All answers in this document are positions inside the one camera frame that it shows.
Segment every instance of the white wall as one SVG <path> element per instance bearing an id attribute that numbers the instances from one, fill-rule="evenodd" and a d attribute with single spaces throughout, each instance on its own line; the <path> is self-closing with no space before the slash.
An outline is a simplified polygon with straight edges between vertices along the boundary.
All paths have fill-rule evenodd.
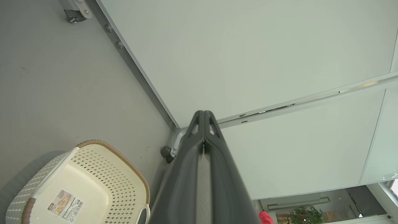
<path id="1" fill-rule="evenodd" d="M 222 133 L 252 199 L 301 195 L 359 183 L 384 90 Z"/>
<path id="2" fill-rule="evenodd" d="M 0 5 L 1 212 L 43 162 L 89 139 L 112 144 L 153 184 L 172 126 L 103 24 L 68 23 L 56 0 Z"/>

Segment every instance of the green leaves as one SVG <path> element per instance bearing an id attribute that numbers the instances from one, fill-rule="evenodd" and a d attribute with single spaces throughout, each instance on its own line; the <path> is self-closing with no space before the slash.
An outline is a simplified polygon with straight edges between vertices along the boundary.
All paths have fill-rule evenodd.
<path id="1" fill-rule="evenodd" d="M 290 212 L 292 216 L 290 217 L 293 224 L 319 224 L 323 223 L 323 213 L 322 210 L 316 210 L 314 206 L 310 206 L 310 210 L 305 207 L 300 207 L 300 209 L 295 209 L 295 212 Z"/>

